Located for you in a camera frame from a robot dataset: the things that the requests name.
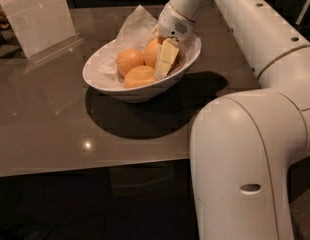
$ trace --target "brown countertop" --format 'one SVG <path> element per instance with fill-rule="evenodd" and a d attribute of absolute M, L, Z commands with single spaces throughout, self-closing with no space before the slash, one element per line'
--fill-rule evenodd
<path fill-rule="evenodd" d="M 145 7 L 155 17 L 161 6 Z M 0 59 L 0 177 L 186 159 L 196 113 L 215 97 L 258 88 L 215 4 L 198 17 L 202 54 L 172 89 L 140 104 L 82 78 L 135 7 L 71 10 L 84 41 L 49 61 Z"/>

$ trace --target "bowl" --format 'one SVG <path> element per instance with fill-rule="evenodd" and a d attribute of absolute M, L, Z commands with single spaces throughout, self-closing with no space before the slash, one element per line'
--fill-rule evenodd
<path fill-rule="evenodd" d="M 117 73 L 115 59 L 119 50 L 113 40 L 88 59 L 83 68 L 83 78 L 91 87 L 116 99 L 131 103 L 147 101 L 167 91 L 189 71 L 201 52 L 201 46 L 200 37 L 191 33 L 180 42 L 178 62 L 166 78 L 142 87 L 126 89 L 123 79 Z"/>

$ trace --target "white robotic arm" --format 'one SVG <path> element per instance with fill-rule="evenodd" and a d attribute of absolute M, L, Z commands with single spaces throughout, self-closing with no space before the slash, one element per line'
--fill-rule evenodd
<path fill-rule="evenodd" d="M 187 38 L 209 0 L 170 0 L 164 38 Z M 207 104 L 191 133 L 201 240 L 291 240 L 287 171 L 310 155 L 310 43 L 264 0 L 215 0 L 263 89 Z"/>

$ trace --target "floor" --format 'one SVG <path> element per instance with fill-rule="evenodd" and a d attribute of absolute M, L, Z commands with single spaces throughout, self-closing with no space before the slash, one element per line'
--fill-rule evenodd
<path fill-rule="evenodd" d="M 310 240 L 310 158 L 289 172 Z M 189 160 L 0 178 L 0 240 L 199 240 Z"/>

